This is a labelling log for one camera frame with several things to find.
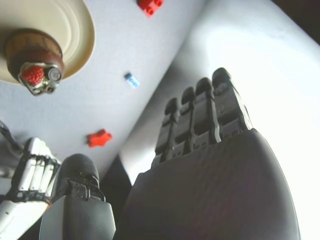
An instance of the small blue object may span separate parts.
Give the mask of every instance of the small blue object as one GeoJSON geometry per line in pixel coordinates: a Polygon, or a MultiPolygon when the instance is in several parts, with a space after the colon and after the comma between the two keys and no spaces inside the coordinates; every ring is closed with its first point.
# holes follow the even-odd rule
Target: small blue object
{"type": "Polygon", "coordinates": [[[131,73],[128,73],[124,77],[125,77],[125,80],[131,85],[131,87],[133,87],[134,89],[139,87],[140,82],[131,73]]]}

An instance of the plate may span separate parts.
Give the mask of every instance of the plate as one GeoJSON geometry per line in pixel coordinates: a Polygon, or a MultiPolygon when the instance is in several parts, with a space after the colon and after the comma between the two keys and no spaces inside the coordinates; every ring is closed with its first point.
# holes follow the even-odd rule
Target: plate
{"type": "Polygon", "coordinates": [[[52,36],[65,64],[63,79],[77,73],[90,59],[95,27],[83,0],[0,0],[0,80],[19,84],[9,73],[4,41],[14,30],[31,28],[52,36]]]}

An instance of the red lego brick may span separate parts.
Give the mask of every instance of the red lego brick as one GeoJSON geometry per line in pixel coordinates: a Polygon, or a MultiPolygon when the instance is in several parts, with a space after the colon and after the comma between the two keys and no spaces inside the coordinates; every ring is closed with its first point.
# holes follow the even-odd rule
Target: red lego brick
{"type": "Polygon", "coordinates": [[[155,12],[164,4],[164,0],[140,0],[139,7],[143,10],[144,14],[150,18],[155,12]]]}
{"type": "Polygon", "coordinates": [[[112,135],[104,129],[98,131],[97,133],[89,134],[87,137],[90,148],[94,148],[96,146],[103,147],[112,139],[112,135]]]}

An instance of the red raspberry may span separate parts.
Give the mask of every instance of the red raspberry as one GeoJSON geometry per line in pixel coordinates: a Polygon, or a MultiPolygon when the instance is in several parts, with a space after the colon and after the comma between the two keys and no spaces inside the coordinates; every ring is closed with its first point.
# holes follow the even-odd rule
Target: red raspberry
{"type": "Polygon", "coordinates": [[[45,77],[44,68],[41,66],[31,66],[24,70],[21,76],[32,86],[42,83],[45,77]]]}

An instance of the white robotic hand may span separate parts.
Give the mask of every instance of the white robotic hand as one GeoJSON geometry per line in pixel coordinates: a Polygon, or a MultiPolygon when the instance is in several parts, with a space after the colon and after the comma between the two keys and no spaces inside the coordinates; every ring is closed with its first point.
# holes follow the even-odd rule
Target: white robotic hand
{"type": "Polygon", "coordinates": [[[44,141],[28,141],[0,203],[0,240],[17,240],[44,214],[60,165],[44,141]]]}

